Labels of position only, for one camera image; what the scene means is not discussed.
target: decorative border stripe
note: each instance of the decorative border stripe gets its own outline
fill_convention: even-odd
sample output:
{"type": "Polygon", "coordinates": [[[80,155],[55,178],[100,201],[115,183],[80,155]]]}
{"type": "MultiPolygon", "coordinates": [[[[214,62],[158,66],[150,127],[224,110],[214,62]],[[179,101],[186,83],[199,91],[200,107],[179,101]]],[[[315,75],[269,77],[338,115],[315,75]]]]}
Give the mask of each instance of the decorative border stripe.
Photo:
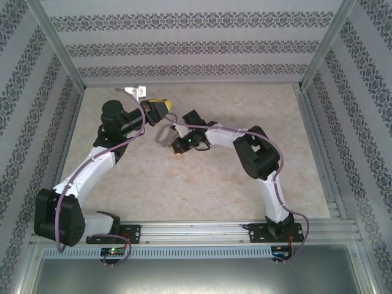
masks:
{"type": "Polygon", "coordinates": [[[371,241],[372,249],[375,252],[377,264],[382,272],[382,276],[386,280],[385,284],[387,289],[392,291],[392,272],[390,270],[392,268],[392,260],[390,259],[390,253],[386,249],[385,241],[381,239],[382,234],[379,232],[380,226],[375,221],[375,215],[373,213],[372,206],[369,204],[369,199],[366,196],[366,191],[363,188],[361,178],[357,173],[357,169],[355,167],[354,160],[352,159],[350,149],[347,146],[347,140],[343,134],[342,127],[337,119],[336,112],[334,110],[334,107],[332,106],[331,99],[326,90],[320,72],[316,73],[313,79],[313,83],[317,90],[318,98],[320,99],[322,107],[324,109],[325,116],[328,120],[328,125],[335,140],[337,150],[339,151],[342,165],[349,180],[351,191],[353,192],[353,197],[358,206],[358,211],[362,217],[365,230],[369,234],[369,239],[371,241]]]}
{"type": "Polygon", "coordinates": [[[51,17],[58,32],[131,29],[325,28],[333,12],[211,12],[51,17]]]}
{"type": "Polygon", "coordinates": [[[349,50],[356,68],[360,71],[367,90],[372,95],[375,106],[381,113],[382,120],[386,122],[392,136],[392,98],[383,77],[376,69],[374,62],[362,40],[358,36],[351,21],[347,20],[340,31],[341,38],[349,50]]]}
{"type": "Polygon", "coordinates": [[[4,51],[27,10],[27,4],[24,1],[10,0],[0,12],[0,52],[4,51]]]}
{"type": "Polygon", "coordinates": [[[368,17],[373,21],[373,25],[384,38],[384,42],[389,50],[392,50],[392,9],[384,0],[360,0],[362,8],[368,17]]]}
{"type": "Polygon", "coordinates": [[[197,64],[178,66],[79,67],[83,78],[170,77],[189,75],[301,75],[307,64],[197,64]]]}
{"type": "Polygon", "coordinates": [[[238,54],[238,53],[314,53],[318,41],[211,41],[67,45],[71,57],[238,54]]]}
{"type": "Polygon", "coordinates": [[[367,157],[367,162],[373,172],[373,178],[384,197],[384,204],[388,207],[388,212],[392,213],[392,177],[388,174],[384,159],[380,157],[380,151],[377,150],[377,144],[372,137],[368,123],[332,49],[325,56],[325,62],[342,97],[347,115],[353,124],[358,141],[361,143],[363,154],[367,157]]]}
{"type": "Polygon", "coordinates": [[[21,134],[18,137],[18,142],[15,149],[12,151],[12,157],[9,160],[9,165],[6,167],[2,181],[0,183],[0,219],[4,218],[4,213],[7,211],[8,202],[12,195],[17,179],[20,176],[22,165],[26,160],[29,152],[31,142],[37,132],[38,124],[40,123],[42,113],[48,102],[51,90],[57,79],[61,68],[60,59],[54,55],[51,63],[45,73],[42,84],[38,90],[26,122],[23,124],[21,134]]]}
{"type": "MultiPolygon", "coordinates": [[[[53,151],[53,148],[55,147],[56,137],[60,130],[61,122],[66,112],[67,104],[70,100],[72,89],[73,89],[73,83],[71,79],[68,77],[62,89],[62,93],[59,97],[59,102],[57,104],[55,113],[51,119],[51,124],[48,129],[47,136],[43,143],[41,153],[38,157],[39,159],[34,169],[32,179],[30,180],[29,183],[29,189],[27,191],[26,196],[24,197],[24,204],[21,207],[21,211],[19,212],[18,215],[18,220],[15,223],[15,228],[12,233],[12,239],[10,239],[9,241],[10,245],[6,249],[6,257],[2,260],[3,264],[0,267],[0,293],[3,293],[1,291],[7,293],[7,288],[12,281],[12,276],[15,272],[15,265],[18,262],[17,257],[20,255],[20,252],[22,250],[23,241],[24,238],[26,237],[26,231],[27,228],[29,227],[30,220],[34,212],[36,195],[41,188],[42,180],[43,177],[45,176],[45,172],[48,167],[51,153],[53,151]]],[[[78,104],[76,101],[70,124],[74,119],[77,105],[78,104]]],[[[67,141],[67,137],[69,135],[70,124],[68,127],[65,141],[67,141]]]]}
{"type": "Polygon", "coordinates": [[[45,37],[45,34],[38,26],[30,38],[26,49],[24,49],[23,55],[18,61],[18,65],[12,72],[6,89],[1,93],[0,136],[4,134],[3,130],[7,127],[7,121],[10,120],[14,108],[17,106],[16,102],[20,99],[23,89],[31,76],[32,69],[36,64],[46,41],[47,38],[45,37]]]}

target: wall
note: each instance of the wall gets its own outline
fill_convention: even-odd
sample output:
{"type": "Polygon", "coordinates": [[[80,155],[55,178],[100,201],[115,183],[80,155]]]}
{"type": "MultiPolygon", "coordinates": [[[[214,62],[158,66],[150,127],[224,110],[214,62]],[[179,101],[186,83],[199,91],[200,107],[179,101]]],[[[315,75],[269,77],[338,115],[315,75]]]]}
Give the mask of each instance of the wall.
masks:
{"type": "Polygon", "coordinates": [[[300,81],[341,0],[46,0],[85,83],[300,81]]]}
{"type": "Polygon", "coordinates": [[[307,94],[349,218],[392,292],[392,1],[358,1],[307,94]]]}
{"type": "Polygon", "coordinates": [[[26,3],[0,1],[0,293],[17,276],[34,199],[55,183],[80,92],[26,3]]]}

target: marble floor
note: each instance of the marble floor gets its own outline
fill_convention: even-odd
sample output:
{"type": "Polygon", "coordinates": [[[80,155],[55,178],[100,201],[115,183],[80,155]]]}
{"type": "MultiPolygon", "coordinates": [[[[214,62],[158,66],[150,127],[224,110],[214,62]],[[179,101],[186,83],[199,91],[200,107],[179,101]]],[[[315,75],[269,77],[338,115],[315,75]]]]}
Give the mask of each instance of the marble floor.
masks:
{"type": "MultiPolygon", "coordinates": [[[[308,217],[330,217],[291,85],[148,86],[149,99],[170,99],[180,118],[196,109],[205,121],[249,128],[258,125],[285,155],[281,185],[288,206],[308,217]]],[[[87,89],[64,167],[63,179],[87,156],[101,124],[104,102],[134,105],[114,89],[87,89]]],[[[163,143],[169,123],[147,126],[119,164],[92,189],[84,212],[117,214],[123,221],[263,219],[255,180],[243,171],[234,149],[213,146],[174,155],[163,143]]]]}

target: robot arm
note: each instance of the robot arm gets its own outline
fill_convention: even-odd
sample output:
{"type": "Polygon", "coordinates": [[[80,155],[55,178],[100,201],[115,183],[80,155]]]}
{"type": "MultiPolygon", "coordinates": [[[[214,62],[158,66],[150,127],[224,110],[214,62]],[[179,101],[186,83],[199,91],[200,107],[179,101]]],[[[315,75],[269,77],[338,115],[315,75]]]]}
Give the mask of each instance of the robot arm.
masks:
{"type": "MultiPolygon", "coordinates": [[[[140,102],[144,109],[146,122],[155,126],[168,113],[171,102],[169,100],[144,100],[140,102]]],[[[126,112],[121,102],[111,100],[102,107],[102,125],[98,129],[98,136],[87,158],[63,182],[52,190],[42,189],[36,196],[36,212],[34,231],[36,235],[55,240],[55,208],[59,196],[67,185],[64,200],[61,203],[59,220],[60,242],[74,246],[82,238],[96,234],[112,233],[118,235],[120,228],[119,217],[114,214],[98,211],[94,214],[83,215],[81,207],[86,196],[101,179],[123,156],[127,145],[107,152],[97,158],[102,151],[108,150],[128,140],[129,133],[140,130],[142,117],[139,109],[126,112]],[[93,160],[77,175],[72,184],[69,180],[75,172],[88,160],[93,160]]]]}
{"type": "MultiPolygon", "coordinates": [[[[183,120],[188,125],[197,126],[215,126],[219,127],[215,121],[208,124],[198,115],[195,110],[183,116],[183,120]]],[[[174,153],[185,153],[192,148],[197,150],[200,144],[204,144],[208,150],[210,145],[222,145],[229,148],[235,148],[245,172],[256,179],[260,186],[266,206],[266,220],[268,231],[275,237],[284,236],[290,227],[294,224],[294,217],[283,209],[277,199],[274,189],[273,177],[279,168],[279,154],[267,142],[251,135],[241,133],[234,134],[225,129],[188,129],[187,127],[174,124],[173,128],[179,133],[179,138],[174,140],[171,147],[174,153]]],[[[266,137],[266,134],[259,126],[254,126],[249,132],[258,133],[266,137]]],[[[276,178],[276,184],[280,198],[285,204],[279,177],[276,178]]]]}

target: wallpaper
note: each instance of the wallpaper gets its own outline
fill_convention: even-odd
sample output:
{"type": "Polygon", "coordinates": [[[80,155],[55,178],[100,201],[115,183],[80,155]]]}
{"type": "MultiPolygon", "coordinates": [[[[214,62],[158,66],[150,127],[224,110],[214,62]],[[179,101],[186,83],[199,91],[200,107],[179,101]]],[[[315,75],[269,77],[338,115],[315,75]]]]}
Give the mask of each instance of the wallpaper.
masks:
{"type": "Polygon", "coordinates": [[[42,4],[88,86],[300,81],[341,0],[42,4]]]}
{"type": "Polygon", "coordinates": [[[307,89],[347,215],[392,292],[392,6],[359,1],[307,89]]]}
{"type": "Polygon", "coordinates": [[[26,3],[0,1],[0,293],[18,275],[36,193],[53,187],[80,93],[26,3]]]}

